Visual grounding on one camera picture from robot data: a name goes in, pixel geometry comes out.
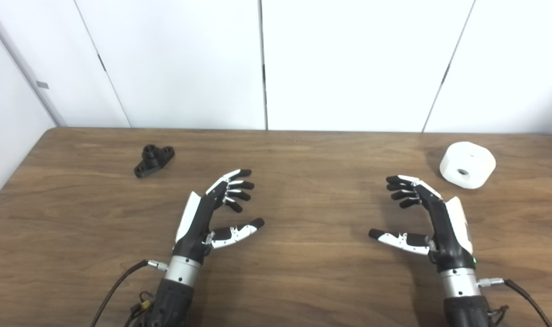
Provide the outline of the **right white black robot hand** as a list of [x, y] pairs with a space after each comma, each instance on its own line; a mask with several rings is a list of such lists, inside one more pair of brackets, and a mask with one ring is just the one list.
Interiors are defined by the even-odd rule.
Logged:
[[421, 205], [428, 212], [433, 236], [372, 228], [370, 238], [404, 251], [427, 255], [439, 273], [476, 268], [467, 219], [458, 197], [444, 201], [429, 184], [411, 176], [388, 176], [386, 182], [391, 199], [399, 201], [399, 207]]

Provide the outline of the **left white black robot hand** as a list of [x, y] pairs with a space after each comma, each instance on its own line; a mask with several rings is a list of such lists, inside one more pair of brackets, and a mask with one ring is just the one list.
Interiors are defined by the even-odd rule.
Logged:
[[256, 218], [240, 225], [210, 228], [212, 215], [220, 207], [229, 207], [235, 213], [242, 212], [238, 200], [249, 201], [251, 196], [246, 190], [255, 187], [243, 179], [251, 174], [250, 169], [233, 170], [218, 178], [203, 195], [191, 192], [176, 233], [173, 257], [202, 264], [212, 250], [236, 244], [264, 226], [264, 220]]

